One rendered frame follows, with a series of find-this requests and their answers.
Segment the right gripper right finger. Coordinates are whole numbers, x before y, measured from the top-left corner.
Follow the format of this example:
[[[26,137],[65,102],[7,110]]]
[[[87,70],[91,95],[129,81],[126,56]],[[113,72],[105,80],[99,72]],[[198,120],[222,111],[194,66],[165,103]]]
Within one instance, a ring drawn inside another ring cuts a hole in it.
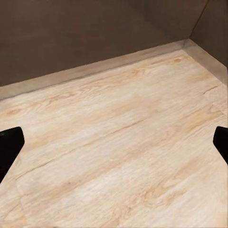
[[[228,128],[218,126],[213,137],[213,144],[228,165]]]

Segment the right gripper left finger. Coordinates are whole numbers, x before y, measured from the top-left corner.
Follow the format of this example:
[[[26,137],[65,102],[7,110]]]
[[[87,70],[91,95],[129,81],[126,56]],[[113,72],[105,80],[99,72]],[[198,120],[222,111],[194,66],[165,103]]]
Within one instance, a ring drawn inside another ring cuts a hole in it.
[[[25,144],[20,126],[0,132],[0,182]]]

